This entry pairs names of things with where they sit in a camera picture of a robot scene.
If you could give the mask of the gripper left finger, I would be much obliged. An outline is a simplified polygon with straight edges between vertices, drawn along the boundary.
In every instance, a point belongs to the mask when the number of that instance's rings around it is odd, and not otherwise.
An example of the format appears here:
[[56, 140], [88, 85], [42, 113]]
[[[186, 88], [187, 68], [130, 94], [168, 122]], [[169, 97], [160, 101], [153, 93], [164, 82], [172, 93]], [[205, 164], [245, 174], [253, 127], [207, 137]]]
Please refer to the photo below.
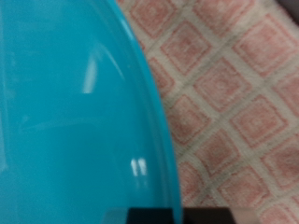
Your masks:
[[130, 208], [127, 224], [175, 224], [171, 208]]

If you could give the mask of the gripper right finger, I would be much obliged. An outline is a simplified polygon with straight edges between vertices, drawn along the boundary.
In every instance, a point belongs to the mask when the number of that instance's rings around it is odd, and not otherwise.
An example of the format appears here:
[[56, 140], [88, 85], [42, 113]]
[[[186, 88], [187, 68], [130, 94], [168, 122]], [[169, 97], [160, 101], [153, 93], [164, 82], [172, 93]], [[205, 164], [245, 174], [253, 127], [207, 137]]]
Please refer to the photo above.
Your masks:
[[228, 208], [184, 208], [183, 224], [234, 224]]

